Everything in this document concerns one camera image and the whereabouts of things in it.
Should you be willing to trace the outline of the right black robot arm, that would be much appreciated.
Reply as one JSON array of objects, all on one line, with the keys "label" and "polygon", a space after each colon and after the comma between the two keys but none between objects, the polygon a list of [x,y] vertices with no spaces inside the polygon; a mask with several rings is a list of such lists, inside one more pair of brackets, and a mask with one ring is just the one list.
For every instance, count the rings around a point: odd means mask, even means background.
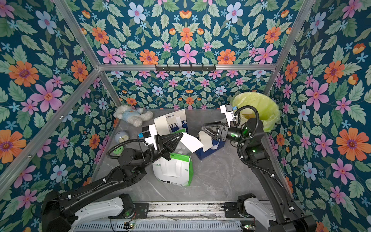
[{"label": "right black robot arm", "polygon": [[236,142],[239,159],[258,178],[271,203],[271,208],[268,208],[254,194],[239,196],[239,214],[253,216],[269,232],[314,232],[317,228],[315,219],[306,215],[294,202],[263,146],[266,132],[258,110],[251,105],[234,110],[230,104],[220,109],[227,122],[206,123],[201,130],[214,140]]}]

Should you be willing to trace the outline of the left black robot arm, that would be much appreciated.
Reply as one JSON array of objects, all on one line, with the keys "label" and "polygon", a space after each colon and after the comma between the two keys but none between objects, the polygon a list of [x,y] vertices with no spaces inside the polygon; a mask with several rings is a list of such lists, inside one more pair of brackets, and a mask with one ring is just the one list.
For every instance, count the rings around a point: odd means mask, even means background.
[{"label": "left black robot arm", "polygon": [[131,139],[118,144],[120,147],[144,143],[147,150],[125,148],[116,158],[119,165],[104,177],[64,193],[49,192],[42,203],[42,231],[69,232],[79,224],[99,218],[135,216],[135,205],[128,194],[105,201],[102,198],[140,182],[147,174],[146,167],[158,159],[171,160],[171,153],[184,135],[183,132],[155,135],[152,144],[145,139]]}]

